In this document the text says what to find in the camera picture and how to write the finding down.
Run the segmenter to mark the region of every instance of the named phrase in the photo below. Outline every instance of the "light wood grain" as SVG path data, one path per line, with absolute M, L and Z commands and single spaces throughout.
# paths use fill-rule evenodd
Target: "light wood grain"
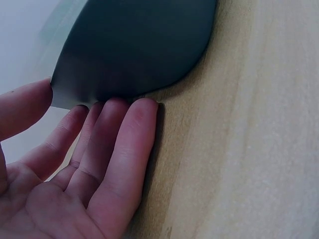
M 319 238 L 319 1 L 220 0 L 126 238 Z

